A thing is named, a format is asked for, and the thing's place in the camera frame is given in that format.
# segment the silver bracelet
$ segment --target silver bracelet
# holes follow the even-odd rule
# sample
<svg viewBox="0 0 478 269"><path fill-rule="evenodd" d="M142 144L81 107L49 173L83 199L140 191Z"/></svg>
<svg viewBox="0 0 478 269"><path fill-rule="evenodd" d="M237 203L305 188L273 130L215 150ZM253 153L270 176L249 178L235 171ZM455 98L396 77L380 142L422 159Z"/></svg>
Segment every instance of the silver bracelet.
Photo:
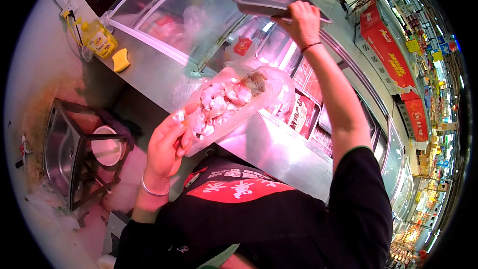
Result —
<svg viewBox="0 0 478 269"><path fill-rule="evenodd" d="M144 184L144 172L143 174L141 175L141 185L143 186L143 189L144 191L146 191L148 194L151 194L153 196L166 196L169 194L169 189L168 189L168 192L166 192L165 194L155 194L153 192L151 192L147 187L146 185Z"/></svg>

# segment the electrical outlet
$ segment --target electrical outlet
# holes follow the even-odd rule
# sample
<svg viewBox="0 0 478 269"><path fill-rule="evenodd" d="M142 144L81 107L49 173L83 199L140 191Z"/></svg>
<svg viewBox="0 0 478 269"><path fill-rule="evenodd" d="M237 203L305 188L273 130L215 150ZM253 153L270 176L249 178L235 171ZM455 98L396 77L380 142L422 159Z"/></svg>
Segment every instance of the electrical outlet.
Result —
<svg viewBox="0 0 478 269"><path fill-rule="evenodd" d="M73 13L75 13L76 9L77 9L76 4L72 3L71 1L68 1L65 8L61 11L60 16L66 19L70 11L73 11Z"/></svg>

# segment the raw chicken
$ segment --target raw chicken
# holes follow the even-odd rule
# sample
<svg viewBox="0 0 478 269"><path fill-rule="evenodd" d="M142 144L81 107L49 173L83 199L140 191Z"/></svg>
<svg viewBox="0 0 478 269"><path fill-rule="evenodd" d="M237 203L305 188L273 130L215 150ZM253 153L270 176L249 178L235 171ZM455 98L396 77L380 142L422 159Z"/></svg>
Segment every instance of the raw chicken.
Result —
<svg viewBox="0 0 478 269"><path fill-rule="evenodd" d="M213 83L203 89L201 105L194 112L193 132L203 140L211 135L220 125L226 122L239 109L249 103L252 98L265 91L264 75L259 72L240 79Z"/></svg>

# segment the red string bracelet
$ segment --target red string bracelet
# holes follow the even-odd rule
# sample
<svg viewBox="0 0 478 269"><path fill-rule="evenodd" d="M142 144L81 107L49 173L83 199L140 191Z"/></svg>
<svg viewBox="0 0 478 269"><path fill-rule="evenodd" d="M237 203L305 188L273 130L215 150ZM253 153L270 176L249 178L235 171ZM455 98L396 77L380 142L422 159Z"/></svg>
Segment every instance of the red string bracelet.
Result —
<svg viewBox="0 0 478 269"><path fill-rule="evenodd" d="M319 44L322 44L322 42L317 42L317 43L314 43L314 44L310 44L307 47L305 47L304 49L302 49L300 52L303 53L304 51L306 51L310 47L315 46L315 45L319 45Z"/></svg>

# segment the yellow sponge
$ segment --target yellow sponge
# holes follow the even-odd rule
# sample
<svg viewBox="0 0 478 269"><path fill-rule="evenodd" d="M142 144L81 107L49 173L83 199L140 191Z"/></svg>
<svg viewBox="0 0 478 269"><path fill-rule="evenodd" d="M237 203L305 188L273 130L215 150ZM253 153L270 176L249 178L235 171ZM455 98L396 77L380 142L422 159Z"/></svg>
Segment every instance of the yellow sponge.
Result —
<svg viewBox="0 0 478 269"><path fill-rule="evenodd" d="M115 73L119 73L129 66L129 61L126 58L128 50L126 48L121 49L113 55L113 63L115 65Z"/></svg>

